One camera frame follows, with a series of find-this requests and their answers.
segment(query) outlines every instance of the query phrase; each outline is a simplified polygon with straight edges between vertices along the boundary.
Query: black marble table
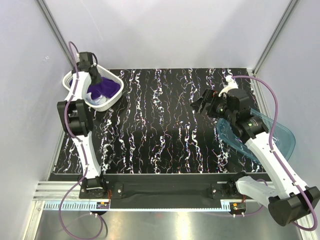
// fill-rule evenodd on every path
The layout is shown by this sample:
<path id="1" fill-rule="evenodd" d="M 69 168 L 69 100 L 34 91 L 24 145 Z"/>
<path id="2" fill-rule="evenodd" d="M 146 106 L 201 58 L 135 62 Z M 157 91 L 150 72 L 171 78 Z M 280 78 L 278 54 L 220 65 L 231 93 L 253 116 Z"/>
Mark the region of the black marble table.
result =
<path id="1" fill-rule="evenodd" d="M 124 82 L 122 98 L 92 113 L 93 146 L 105 174 L 263 172 L 261 165 L 221 141 L 216 119 L 190 107 L 206 88 L 220 91 L 226 75 L 245 68 L 111 70 Z M 236 80 L 258 109 L 249 79 Z M 73 141 L 64 136 L 53 174 L 80 174 Z"/>

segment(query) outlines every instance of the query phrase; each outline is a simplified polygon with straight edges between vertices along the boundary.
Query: metal floor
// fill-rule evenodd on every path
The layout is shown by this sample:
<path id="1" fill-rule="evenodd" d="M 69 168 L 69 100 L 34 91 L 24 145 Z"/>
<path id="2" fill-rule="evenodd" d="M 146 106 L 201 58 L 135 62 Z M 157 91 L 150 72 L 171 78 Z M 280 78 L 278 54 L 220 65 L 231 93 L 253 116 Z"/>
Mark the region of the metal floor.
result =
<path id="1" fill-rule="evenodd" d="M 258 208 L 248 202 L 247 212 Z M 75 219 L 85 211 L 64 211 L 65 225 L 80 238 L 91 238 L 100 229 L 100 221 L 93 216 Z M 107 240 L 301 240 L 298 228 L 293 225 L 277 225 L 268 210 L 248 217 L 229 216 L 226 212 L 107 212 L 103 218 L 107 224 L 97 239 Z M 72 240 L 59 222 L 58 212 L 42 213 L 36 240 Z"/>

